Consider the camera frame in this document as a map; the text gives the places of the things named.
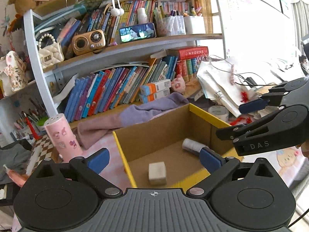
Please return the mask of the orange white box upper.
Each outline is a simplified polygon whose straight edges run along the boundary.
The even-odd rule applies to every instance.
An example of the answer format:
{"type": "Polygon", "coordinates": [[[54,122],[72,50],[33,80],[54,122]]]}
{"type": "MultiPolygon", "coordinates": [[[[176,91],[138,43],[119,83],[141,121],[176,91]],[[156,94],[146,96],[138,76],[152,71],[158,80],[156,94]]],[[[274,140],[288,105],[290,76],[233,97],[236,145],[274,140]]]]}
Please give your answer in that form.
{"type": "Polygon", "coordinates": [[[164,89],[169,89],[171,87],[171,80],[165,79],[157,82],[148,83],[140,86],[140,92],[142,95],[148,96],[164,89]]]}

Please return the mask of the pink water bottle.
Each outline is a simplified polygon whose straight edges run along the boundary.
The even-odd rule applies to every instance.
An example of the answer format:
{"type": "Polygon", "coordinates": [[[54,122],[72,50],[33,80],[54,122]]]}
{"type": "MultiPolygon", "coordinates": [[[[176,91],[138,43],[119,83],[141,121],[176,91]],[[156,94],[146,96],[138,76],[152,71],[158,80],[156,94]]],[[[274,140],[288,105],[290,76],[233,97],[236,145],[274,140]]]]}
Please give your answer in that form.
{"type": "Polygon", "coordinates": [[[25,182],[28,180],[28,175],[26,174],[19,174],[18,172],[8,168],[6,165],[3,165],[6,174],[9,178],[20,188],[23,187],[25,182]]]}

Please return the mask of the gold retro radio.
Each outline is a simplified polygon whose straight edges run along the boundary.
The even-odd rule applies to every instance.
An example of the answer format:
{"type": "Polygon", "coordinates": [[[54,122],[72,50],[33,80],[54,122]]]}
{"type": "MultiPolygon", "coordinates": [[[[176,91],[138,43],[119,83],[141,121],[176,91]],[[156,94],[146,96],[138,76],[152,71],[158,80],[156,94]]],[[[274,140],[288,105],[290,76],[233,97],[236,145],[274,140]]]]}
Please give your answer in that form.
{"type": "Polygon", "coordinates": [[[101,50],[105,45],[104,32],[100,29],[79,34],[72,38],[72,47],[75,55],[83,55],[101,50]]]}

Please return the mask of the white foam block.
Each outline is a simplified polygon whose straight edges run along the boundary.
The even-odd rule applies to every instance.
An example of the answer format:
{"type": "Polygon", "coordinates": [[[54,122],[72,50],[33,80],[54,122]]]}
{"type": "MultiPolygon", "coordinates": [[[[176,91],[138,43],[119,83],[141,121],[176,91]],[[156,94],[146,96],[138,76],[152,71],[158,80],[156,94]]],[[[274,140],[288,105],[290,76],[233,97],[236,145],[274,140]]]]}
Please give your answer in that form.
{"type": "Polygon", "coordinates": [[[166,165],[164,162],[150,163],[148,167],[148,180],[150,185],[166,185],[166,165]]]}

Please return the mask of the white rabbit doll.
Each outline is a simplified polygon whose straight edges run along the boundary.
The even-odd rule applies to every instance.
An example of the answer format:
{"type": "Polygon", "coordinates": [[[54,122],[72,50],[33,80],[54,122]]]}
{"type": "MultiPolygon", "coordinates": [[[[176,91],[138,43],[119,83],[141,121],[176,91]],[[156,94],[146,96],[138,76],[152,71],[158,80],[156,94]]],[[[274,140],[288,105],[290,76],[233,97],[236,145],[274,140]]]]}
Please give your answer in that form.
{"type": "Polygon", "coordinates": [[[15,51],[10,51],[6,56],[1,57],[1,81],[5,97],[27,86],[26,69],[27,64],[15,51]]]}

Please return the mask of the pink checkered tablecloth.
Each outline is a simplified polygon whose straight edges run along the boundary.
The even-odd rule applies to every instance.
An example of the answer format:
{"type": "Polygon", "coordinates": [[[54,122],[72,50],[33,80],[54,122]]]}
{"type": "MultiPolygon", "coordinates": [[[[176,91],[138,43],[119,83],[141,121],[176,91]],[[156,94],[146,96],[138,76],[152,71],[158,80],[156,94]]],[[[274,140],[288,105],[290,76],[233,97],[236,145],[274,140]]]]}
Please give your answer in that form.
{"type": "Polygon", "coordinates": [[[103,148],[56,164],[41,162],[14,209],[22,231],[288,231],[295,199],[262,158],[241,162],[215,135],[193,164],[210,171],[188,188],[121,188],[100,176],[103,148]]]}

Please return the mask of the orange white box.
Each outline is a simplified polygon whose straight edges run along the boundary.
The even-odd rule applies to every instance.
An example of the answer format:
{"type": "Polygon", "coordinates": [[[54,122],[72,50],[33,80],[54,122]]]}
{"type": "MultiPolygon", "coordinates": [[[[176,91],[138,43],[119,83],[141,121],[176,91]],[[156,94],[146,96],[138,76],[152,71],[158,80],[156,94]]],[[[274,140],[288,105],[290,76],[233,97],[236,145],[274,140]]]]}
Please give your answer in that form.
{"type": "Polygon", "coordinates": [[[152,102],[152,101],[157,100],[159,98],[166,97],[169,94],[170,94],[170,89],[164,89],[162,91],[155,92],[155,93],[150,94],[148,96],[139,94],[139,98],[140,98],[141,102],[144,104],[144,103],[152,102]]]}
{"type": "Polygon", "coordinates": [[[164,89],[169,89],[171,87],[171,80],[165,79],[157,82],[148,83],[140,86],[140,92],[142,95],[148,96],[164,89]]]}

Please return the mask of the yellow cardboard box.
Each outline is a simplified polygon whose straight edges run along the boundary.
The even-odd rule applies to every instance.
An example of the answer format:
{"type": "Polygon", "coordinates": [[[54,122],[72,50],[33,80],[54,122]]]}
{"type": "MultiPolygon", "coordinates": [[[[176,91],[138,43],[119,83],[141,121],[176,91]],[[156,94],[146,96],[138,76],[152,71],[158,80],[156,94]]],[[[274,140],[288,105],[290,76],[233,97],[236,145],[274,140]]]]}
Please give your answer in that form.
{"type": "Polygon", "coordinates": [[[198,156],[182,148],[190,138],[207,145],[222,157],[238,157],[229,141],[216,137],[219,128],[228,124],[188,104],[146,123],[128,126],[113,132],[130,184],[134,188],[150,188],[149,164],[164,162],[168,188],[187,190],[209,173],[198,156]]]}

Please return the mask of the white tote bag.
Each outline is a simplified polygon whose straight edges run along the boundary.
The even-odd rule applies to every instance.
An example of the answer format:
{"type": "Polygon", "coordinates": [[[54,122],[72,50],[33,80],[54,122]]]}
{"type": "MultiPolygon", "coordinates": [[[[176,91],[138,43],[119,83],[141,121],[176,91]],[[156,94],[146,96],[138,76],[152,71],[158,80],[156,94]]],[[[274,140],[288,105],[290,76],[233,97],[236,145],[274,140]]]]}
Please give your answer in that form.
{"type": "Polygon", "coordinates": [[[244,102],[243,92],[256,88],[247,83],[253,78],[257,85],[266,85],[266,75],[259,71],[251,61],[223,59],[211,55],[208,60],[201,61],[197,77],[204,88],[235,117],[241,115],[239,106],[244,102]]]}

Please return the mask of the pink purple cloth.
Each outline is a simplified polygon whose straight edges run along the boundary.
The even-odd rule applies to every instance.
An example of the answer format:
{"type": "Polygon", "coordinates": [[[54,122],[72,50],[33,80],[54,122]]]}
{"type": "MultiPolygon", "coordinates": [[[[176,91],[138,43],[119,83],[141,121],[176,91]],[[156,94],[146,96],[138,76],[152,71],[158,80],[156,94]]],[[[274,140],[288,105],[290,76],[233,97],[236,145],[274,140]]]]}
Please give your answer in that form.
{"type": "Polygon", "coordinates": [[[128,106],[119,113],[105,114],[85,120],[77,125],[74,134],[79,144],[84,149],[89,149],[114,129],[148,122],[157,115],[187,105],[188,103],[188,99],[182,94],[173,92],[167,97],[159,98],[152,102],[128,106]]]}

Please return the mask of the pink cylindrical container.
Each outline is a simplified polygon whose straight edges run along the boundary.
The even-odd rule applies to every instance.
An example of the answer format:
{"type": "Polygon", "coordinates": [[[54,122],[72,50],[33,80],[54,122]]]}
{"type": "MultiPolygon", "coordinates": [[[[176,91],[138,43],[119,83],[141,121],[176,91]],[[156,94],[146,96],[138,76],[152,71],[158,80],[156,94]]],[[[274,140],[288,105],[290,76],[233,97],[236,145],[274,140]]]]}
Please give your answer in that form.
{"type": "Polygon", "coordinates": [[[83,154],[64,114],[57,114],[49,118],[45,122],[44,128],[64,163],[83,154]]]}

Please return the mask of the white pen holder box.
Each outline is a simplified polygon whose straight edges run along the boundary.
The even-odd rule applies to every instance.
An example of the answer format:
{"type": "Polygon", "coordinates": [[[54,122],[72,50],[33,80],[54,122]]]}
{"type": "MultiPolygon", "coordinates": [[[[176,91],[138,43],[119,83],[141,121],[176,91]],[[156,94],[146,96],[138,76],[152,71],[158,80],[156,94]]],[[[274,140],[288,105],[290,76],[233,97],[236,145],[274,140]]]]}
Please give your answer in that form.
{"type": "Polygon", "coordinates": [[[204,18],[202,16],[186,16],[183,19],[187,35],[206,33],[204,18]]]}

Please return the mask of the pink pig figurine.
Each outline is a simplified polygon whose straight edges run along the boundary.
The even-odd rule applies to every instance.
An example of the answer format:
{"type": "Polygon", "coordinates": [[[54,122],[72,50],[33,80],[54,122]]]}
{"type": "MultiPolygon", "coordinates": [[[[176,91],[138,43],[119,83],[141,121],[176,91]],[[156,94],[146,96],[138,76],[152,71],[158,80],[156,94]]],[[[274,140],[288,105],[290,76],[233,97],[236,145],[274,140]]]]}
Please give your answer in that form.
{"type": "Polygon", "coordinates": [[[181,94],[183,94],[185,92],[185,81],[180,74],[178,74],[171,81],[171,88],[174,92],[178,92],[178,93],[181,93],[181,94]]]}

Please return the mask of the cream quilted handbag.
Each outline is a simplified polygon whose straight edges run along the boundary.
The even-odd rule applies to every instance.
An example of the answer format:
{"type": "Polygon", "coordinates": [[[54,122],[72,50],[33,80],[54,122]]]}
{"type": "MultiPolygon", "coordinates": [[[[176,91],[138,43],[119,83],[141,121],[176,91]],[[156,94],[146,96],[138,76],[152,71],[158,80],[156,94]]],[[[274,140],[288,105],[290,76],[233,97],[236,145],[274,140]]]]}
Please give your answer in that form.
{"type": "Polygon", "coordinates": [[[59,62],[63,62],[65,57],[62,52],[61,44],[56,42],[54,36],[52,34],[43,34],[38,41],[38,54],[41,62],[41,66],[43,69],[53,66],[59,62]],[[41,48],[42,41],[45,38],[50,38],[52,44],[45,46],[45,48],[41,48]]]}

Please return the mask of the grey cloth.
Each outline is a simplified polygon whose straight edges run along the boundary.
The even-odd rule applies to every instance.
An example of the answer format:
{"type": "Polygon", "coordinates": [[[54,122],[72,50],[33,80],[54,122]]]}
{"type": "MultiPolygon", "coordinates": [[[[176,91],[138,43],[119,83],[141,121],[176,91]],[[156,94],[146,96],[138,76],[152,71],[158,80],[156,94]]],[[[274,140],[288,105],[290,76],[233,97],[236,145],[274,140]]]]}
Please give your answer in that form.
{"type": "Polygon", "coordinates": [[[11,183],[12,180],[6,174],[3,165],[19,174],[27,168],[27,163],[31,157],[31,151],[26,150],[21,144],[17,143],[9,149],[1,150],[1,184],[11,183]]]}

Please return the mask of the orange white box lower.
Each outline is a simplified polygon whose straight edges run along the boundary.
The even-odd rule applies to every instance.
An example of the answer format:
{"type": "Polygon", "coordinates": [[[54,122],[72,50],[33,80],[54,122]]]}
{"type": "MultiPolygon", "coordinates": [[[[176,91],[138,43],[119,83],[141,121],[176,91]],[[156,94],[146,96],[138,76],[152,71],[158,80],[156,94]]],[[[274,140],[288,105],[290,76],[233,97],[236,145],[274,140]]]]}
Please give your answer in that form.
{"type": "Polygon", "coordinates": [[[141,102],[144,104],[144,103],[152,102],[152,101],[157,100],[159,98],[166,97],[169,94],[170,94],[170,89],[164,89],[162,91],[155,92],[155,93],[150,94],[148,96],[139,94],[139,98],[140,98],[141,102]]]}

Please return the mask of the smartphone on shelf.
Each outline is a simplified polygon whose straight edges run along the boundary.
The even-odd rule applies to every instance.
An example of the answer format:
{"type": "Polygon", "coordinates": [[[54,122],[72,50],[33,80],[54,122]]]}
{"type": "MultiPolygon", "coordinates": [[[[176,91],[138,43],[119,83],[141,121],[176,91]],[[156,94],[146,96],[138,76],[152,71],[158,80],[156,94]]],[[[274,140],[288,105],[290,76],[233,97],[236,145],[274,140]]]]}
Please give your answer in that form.
{"type": "Polygon", "coordinates": [[[142,39],[155,38],[156,32],[153,23],[146,23],[121,28],[119,35],[122,43],[129,43],[142,39]]]}

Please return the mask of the wooden chessboard box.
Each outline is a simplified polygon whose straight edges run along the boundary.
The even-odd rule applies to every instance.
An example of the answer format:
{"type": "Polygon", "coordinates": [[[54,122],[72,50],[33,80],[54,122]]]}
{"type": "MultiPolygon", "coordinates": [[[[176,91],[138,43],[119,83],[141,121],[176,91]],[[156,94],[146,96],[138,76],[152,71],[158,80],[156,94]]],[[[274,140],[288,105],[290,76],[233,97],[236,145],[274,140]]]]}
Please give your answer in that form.
{"type": "Polygon", "coordinates": [[[30,160],[28,161],[26,168],[26,175],[30,176],[34,169],[45,159],[52,159],[54,162],[58,162],[59,154],[56,148],[53,146],[49,136],[43,135],[40,140],[36,141],[32,150],[30,160]]]}

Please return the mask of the red thick dictionary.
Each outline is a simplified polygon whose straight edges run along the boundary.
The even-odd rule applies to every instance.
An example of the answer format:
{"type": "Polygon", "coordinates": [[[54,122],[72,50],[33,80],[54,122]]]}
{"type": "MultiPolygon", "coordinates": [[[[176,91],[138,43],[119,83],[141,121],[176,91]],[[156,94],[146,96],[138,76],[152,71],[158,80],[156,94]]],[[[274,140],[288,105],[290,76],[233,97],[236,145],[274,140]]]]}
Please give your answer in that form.
{"type": "Polygon", "coordinates": [[[179,60],[208,57],[208,47],[190,46],[166,50],[168,55],[176,56],[179,60]]]}

